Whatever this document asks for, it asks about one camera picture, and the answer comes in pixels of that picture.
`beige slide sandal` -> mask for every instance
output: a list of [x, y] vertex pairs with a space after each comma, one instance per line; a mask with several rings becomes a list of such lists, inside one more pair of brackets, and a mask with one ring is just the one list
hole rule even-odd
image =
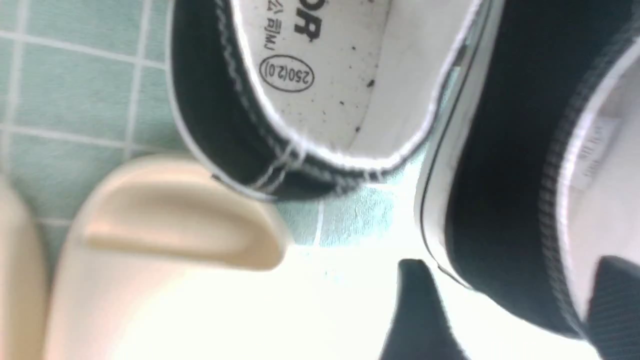
[[273, 206], [195, 160], [134, 160], [70, 228], [45, 358], [335, 359], [298, 330], [314, 289], [279, 266], [289, 238]]
[[36, 227], [0, 178], [0, 359], [42, 358], [48, 292]]

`black canvas sneaker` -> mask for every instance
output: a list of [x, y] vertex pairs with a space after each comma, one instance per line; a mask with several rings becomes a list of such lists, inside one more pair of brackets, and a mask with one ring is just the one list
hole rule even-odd
[[340, 195], [430, 134], [480, 0], [176, 0], [170, 97], [215, 177], [262, 200]]
[[639, 359], [638, 1], [492, 3], [504, 3], [484, 30], [495, 40], [478, 38], [435, 126], [424, 241], [514, 315]]

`grout line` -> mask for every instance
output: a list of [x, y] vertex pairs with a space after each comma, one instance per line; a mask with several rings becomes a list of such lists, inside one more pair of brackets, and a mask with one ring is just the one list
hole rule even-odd
[[73, 220], [67, 220], [63, 218], [38, 218], [36, 219], [36, 222], [42, 225], [66, 227], [71, 226]]
[[131, 144], [131, 150], [146, 151], [146, 152], [161, 152], [163, 154], [184, 154], [184, 155], [190, 154], [188, 150], [166, 149], [164, 147], [138, 145], [136, 143]]
[[12, 33], [10, 31], [0, 30], [0, 38], [19, 41], [25, 44], [35, 44], [35, 45], [54, 47], [56, 49], [69, 50], [76, 53], [98, 56], [99, 58], [107, 58], [111, 60], [123, 61], [126, 63], [140, 64], [145, 67], [153, 67], [161, 70], [164, 70], [166, 68], [166, 66], [159, 61], [137, 59], [134, 56], [111, 53], [109, 51], [94, 49], [88, 46], [72, 44], [70, 42], [64, 42], [64, 41], [59, 41], [59, 40], [54, 40], [49, 38], [34, 37], [27, 34]]
[[316, 224], [316, 237], [312, 247], [320, 247], [320, 237], [322, 236], [322, 223], [324, 221], [324, 201], [318, 203], [318, 221]]
[[376, 184], [376, 183], [365, 184], [364, 187], [368, 188], [368, 189], [375, 189], [375, 190], [380, 190], [380, 191], [384, 191], [384, 192], [393, 192], [393, 191], [396, 191], [398, 189], [398, 185]]
[[141, 61], [145, 58], [147, 37], [149, 34], [149, 18], [151, 18], [151, 6], [153, 0], [142, 2], [142, 18], [140, 19], [140, 31], [138, 34], [138, 49], [136, 51], [136, 62], [133, 67], [133, 78], [131, 79], [131, 95], [129, 97], [129, 111], [127, 113], [127, 129], [124, 140], [123, 160], [131, 159], [131, 143], [136, 129], [136, 117], [138, 116], [138, 103], [140, 99], [140, 82], [142, 78]]
[[53, 139], [53, 140], [64, 140], [64, 141], [70, 141], [70, 142], [87, 143], [87, 144], [100, 145], [105, 147], [116, 147], [116, 148], [124, 147], [123, 142], [118, 142], [114, 140], [98, 139], [98, 138], [92, 138], [89, 136], [60, 133], [57, 131], [50, 131], [50, 130], [43, 130], [43, 129], [33, 129], [30, 127], [13, 126], [12, 128], [7, 130], [8, 130], [7, 132], [12, 131], [17, 134], [39, 136], [41, 138], [47, 138], [47, 139]]
[[[27, 28], [27, 20], [29, 19], [29, 0], [19, 0], [17, 10], [16, 34], [24, 34]], [[16, 38], [13, 40], [13, 56], [11, 68], [9, 70], [9, 84], [7, 91], [6, 109], [4, 113], [4, 128], [2, 134], [2, 171], [5, 176], [9, 176], [11, 172], [10, 165], [10, 142], [11, 129], [15, 122], [15, 114], [17, 112], [18, 103], [20, 101], [20, 81], [22, 80], [22, 61], [24, 54], [24, 44], [22, 40]]]
[[[116, 140], [92, 138], [90, 136], [60, 133], [59, 131], [36, 129], [33, 127], [26, 127], [26, 126], [12, 126], [11, 128], [9, 128], [9, 127], [6, 127], [4, 124], [0, 123], [0, 130], [6, 130], [6, 132], [12, 132], [12, 133], [21, 134], [21, 135], [37, 136], [39, 138], [45, 138], [45, 139], [63, 140], [63, 141], [75, 142], [75, 143], [86, 143], [89, 145], [112, 147], [116, 149], [124, 149], [124, 146], [125, 146], [124, 142], [119, 142]], [[175, 150], [175, 149], [167, 149], [164, 147], [138, 145], [135, 143], [131, 144], [131, 149], [139, 150], [139, 151], [147, 151], [147, 152], [162, 152], [162, 153], [168, 153], [168, 154], [188, 154], [189, 153], [187, 150], [181, 151], [181, 150]]]

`size number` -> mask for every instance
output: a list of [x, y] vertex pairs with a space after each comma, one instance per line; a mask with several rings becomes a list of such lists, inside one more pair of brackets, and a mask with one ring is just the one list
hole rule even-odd
[[290, 55], [274, 55], [260, 63], [260, 76], [269, 86], [283, 92], [302, 92], [314, 81], [314, 71], [306, 62]]

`white insole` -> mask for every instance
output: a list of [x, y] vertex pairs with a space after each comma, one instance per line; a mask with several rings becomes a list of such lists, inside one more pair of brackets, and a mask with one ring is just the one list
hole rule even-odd
[[570, 289], [583, 319], [602, 256], [640, 265], [640, 60], [606, 96], [580, 145], [571, 179], [566, 255]]
[[279, 133], [325, 158], [390, 163], [429, 129], [478, 2], [234, 0], [233, 9], [245, 66]]

